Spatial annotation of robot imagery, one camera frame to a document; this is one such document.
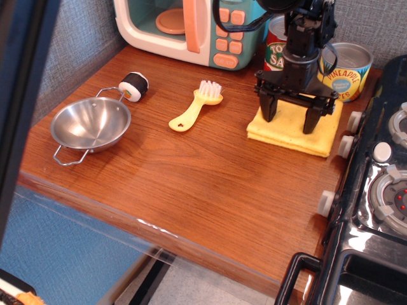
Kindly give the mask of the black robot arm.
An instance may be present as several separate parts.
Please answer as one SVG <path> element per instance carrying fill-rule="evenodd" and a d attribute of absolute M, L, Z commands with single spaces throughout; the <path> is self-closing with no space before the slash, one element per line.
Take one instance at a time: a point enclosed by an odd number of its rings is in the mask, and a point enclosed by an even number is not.
<path fill-rule="evenodd" d="M 332 114 L 338 93 L 319 80 L 321 52 L 335 34 L 334 1 L 269 1 L 271 13 L 284 13 L 286 45 L 281 71 L 258 71 L 255 91 L 263 118 L 270 122 L 279 101 L 306 108 L 303 133 L 313 132 L 322 116 Z"/>

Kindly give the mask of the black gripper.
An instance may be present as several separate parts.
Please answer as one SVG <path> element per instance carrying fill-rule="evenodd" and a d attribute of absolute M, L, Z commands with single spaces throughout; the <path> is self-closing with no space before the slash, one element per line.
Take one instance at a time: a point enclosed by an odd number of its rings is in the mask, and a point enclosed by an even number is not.
<path fill-rule="evenodd" d="M 263 118 L 271 122 L 277 112 L 278 101 L 308 108 L 303 126 L 304 134 L 311 134 L 322 115 L 332 114 L 338 94 L 318 79 L 321 49 L 301 57 L 283 49 L 284 68 L 281 71 L 257 71 L 255 92 Z"/>

